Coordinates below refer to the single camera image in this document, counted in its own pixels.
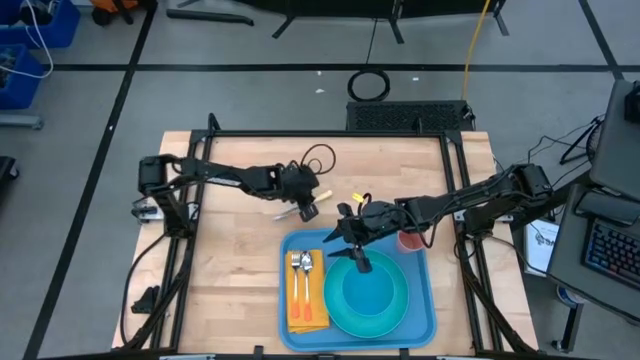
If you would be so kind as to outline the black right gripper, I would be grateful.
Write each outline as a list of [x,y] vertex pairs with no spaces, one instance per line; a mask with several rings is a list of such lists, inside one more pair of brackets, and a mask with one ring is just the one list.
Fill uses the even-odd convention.
[[370,273],[372,265],[365,247],[399,231],[415,232],[414,217],[402,206],[374,201],[363,205],[359,214],[348,213],[339,219],[324,242],[342,237],[351,247],[332,252],[329,257],[348,257],[360,273]]

